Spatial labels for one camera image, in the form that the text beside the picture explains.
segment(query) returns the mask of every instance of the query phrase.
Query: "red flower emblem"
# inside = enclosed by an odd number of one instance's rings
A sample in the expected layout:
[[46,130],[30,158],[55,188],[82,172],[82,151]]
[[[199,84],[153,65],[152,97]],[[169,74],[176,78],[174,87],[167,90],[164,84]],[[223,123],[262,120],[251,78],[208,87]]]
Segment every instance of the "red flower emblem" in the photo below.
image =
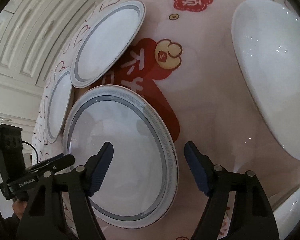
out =
[[174,8],[181,11],[201,12],[213,0],[174,0]]
[[160,50],[158,54],[158,61],[160,62],[167,62],[168,53]]

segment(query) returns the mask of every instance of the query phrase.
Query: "screw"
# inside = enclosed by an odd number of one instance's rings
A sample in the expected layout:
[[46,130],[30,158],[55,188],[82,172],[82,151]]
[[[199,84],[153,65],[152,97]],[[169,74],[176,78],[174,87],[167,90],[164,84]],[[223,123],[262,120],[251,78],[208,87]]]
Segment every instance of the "screw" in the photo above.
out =
[[213,168],[215,171],[222,171],[222,167],[220,165],[214,165]]
[[247,171],[249,177],[254,177],[255,173],[253,171]]
[[46,172],[43,174],[43,176],[44,176],[45,178],[50,177],[50,176],[51,176],[51,171],[46,171]]
[[75,168],[75,170],[76,170],[77,172],[84,171],[84,169],[85,169],[85,167],[82,166],[82,165],[80,165],[80,166],[78,166],[78,167]]

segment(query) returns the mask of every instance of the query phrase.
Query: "stacked plate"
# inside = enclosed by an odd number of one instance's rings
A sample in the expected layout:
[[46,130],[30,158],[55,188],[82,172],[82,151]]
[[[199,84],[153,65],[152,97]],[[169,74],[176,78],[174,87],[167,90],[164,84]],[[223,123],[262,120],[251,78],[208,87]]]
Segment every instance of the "stacked plate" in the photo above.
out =
[[158,113],[129,89],[103,85],[72,105],[73,87],[98,80],[124,53],[145,18],[145,6],[129,1],[113,8],[90,29],[71,69],[54,84],[47,106],[48,141],[63,128],[64,154],[84,165],[105,142],[114,157],[102,186],[90,198],[95,215],[123,228],[156,222],[170,207],[178,183],[178,165],[169,131]]

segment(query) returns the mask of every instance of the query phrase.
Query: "pink tablecloth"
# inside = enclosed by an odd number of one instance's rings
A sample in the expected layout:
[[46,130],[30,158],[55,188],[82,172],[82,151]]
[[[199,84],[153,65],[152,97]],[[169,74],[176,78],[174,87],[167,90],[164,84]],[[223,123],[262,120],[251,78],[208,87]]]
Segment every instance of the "pink tablecloth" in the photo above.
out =
[[[33,144],[40,161],[62,152],[62,136],[49,144],[44,125],[45,107],[58,73],[71,66],[85,32],[108,9],[124,1],[128,0],[104,0],[60,51],[47,78],[34,130]],[[127,230],[103,221],[100,225],[107,239],[190,239],[207,199],[186,164],[183,147],[187,141],[194,141],[202,153],[229,171],[255,171],[269,197],[300,183],[300,161],[272,136],[240,72],[231,22],[235,9],[245,0],[140,1],[146,5],[141,30],[115,66],[93,86],[130,84],[126,86],[157,110],[176,146],[178,192],[168,213],[146,228]],[[286,0],[273,1],[292,10]],[[66,215],[71,223],[70,212]],[[220,237],[226,234],[226,225],[224,228]]]

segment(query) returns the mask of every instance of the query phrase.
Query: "white plate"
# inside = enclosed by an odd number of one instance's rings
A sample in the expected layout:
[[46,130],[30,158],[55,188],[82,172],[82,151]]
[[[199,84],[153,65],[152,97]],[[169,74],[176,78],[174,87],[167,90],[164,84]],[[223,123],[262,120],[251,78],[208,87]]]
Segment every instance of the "white plate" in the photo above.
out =
[[73,106],[63,151],[74,155],[76,167],[107,141],[114,157],[101,189],[90,198],[95,215],[122,228],[156,222],[170,207],[178,183],[175,148],[162,119],[127,88],[96,87]]
[[300,220],[300,188],[274,211],[280,240],[285,239]]
[[247,0],[234,13],[232,39],[268,127],[300,160],[300,18],[279,3]]
[[68,106],[73,99],[73,89],[70,80],[70,68],[60,73],[58,81],[53,85],[47,104],[45,127],[49,143],[58,138],[68,113]]
[[137,35],[146,15],[140,1],[113,8],[86,34],[71,66],[71,81],[84,88],[98,80],[118,60]]

